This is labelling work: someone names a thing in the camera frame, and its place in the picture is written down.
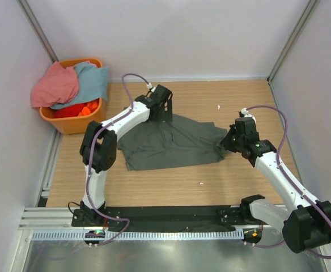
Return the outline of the dark grey t shirt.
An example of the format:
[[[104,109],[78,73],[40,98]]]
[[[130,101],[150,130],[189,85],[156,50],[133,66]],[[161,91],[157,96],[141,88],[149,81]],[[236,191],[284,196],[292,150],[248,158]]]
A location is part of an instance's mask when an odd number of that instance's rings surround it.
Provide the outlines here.
[[[177,114],[172,122],[143,122],[118,141],[130,171],[217,163],[224,160],[220,142],[227,130]]]

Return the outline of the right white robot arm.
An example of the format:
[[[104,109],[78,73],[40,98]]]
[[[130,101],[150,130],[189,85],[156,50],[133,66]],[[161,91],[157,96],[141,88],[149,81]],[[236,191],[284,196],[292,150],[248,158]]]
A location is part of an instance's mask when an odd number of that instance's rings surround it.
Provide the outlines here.
[[[242,222],[260,220],[272,226],[294,253],[331,243],[331,203],[310,193],[284,165],[271,142],[260,139],[254,117],[247,114],[235,119],[221,145],[241,153],[267,178],[285,205],[280,208],[259,194],[243,198]]]

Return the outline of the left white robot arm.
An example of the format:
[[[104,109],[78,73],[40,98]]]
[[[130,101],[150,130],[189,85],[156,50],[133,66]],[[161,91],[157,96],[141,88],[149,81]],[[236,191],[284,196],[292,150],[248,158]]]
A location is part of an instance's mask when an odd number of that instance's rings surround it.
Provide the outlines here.
[[[162,85],[148,87],[147,94],[137,97],[113,118],[88,124],[80,147],[86,188],[79,208],[73,212],[73,227],[97,227],[104,222],[105,181],[116,161],[118,141],[143,122],[172,121],[172,91]]]

